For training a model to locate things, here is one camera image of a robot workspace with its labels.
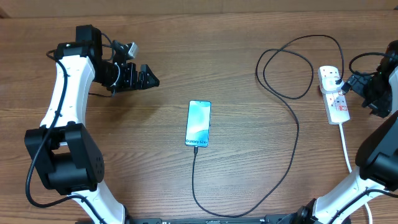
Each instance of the power strip switch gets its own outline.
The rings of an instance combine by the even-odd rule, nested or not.
[[[336,84],[336,81],[340,79],[338,69],[333,66],[322,66],[318,70],[318,77],[329,124],[348,121],[346,97],[341,90],[344,82]]]

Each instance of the white power strip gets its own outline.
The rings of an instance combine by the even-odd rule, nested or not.
[[[333,66],[322,66],[318,70],[318,78],[329,124],[348,121],[346,97],[341,91],[344,83],[336,84],[336,81],[340,79],[338,69]]]

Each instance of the extension cord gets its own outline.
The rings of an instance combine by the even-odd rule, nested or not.
[[[336,84],[336,81],[340,79],[338,69],[333,66],[322,66],[318,70],[318,78],[329,124],[348,121],[346,97],[341,91],[344,82]]]

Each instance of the smartphone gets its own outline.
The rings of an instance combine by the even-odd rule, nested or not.
[[[185,145],[207,147],[209,144],[211,103],[191,100],[188,108]]]

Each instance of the wooden tabletop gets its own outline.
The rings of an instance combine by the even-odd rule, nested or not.
[[[39,127],[55,82],[54,62],[45,53],[58,43],[74,41],[75,26],[93,24],[111,39],[135,41],[140,47],[135,63],[147,63],[160,80],[160,87],[150,90],[114,98],[89,96],[86,127],[103,153],[104,179],[115,198],[133,217],[170,219],[212,217],[192,198],[193,149],[184,145],[190,100],[212,102],[210,145],[200,148],[197,157],[197,198],[213,212],[245,212],[284,174],[296,135],[286,106],[254,76],[260,54],[302,35],[331,35],[343,48],[347,79],[354,56],[384,52],[398,39],[397,22],[396,11],[0,20],[0,223],[88,218],[75,202],[39,209],[24,194],[31,162],[25,131]],[[287,100],[300,121],[292,168],[248,217],[295,212],[348,174],[339,130],[328,124],[316,73],[322,65],[341,70],[337,46],[313,37],[293,43],[289,50],[313,63],[315,78],[302,99]],[[380,59],[367,57],[354,66],[373,71]],[[301,58],[280,54],[268,66],[267,78],[281,93],[298,96],[308,87],[311,72]],[[108,94],[98,83],[90,91]],[[384,119],[370,116],[354,93],[347,95],[347,102],[351,120],[344,128],[354,166],[358,147]],[[39,202],[60,198],[44,189],[36,172],[31,186]],[[382,196],[369,205],[374,223],[397,222],[396,200]],[[360,208],[352,219],[367,223],[366,212]]]

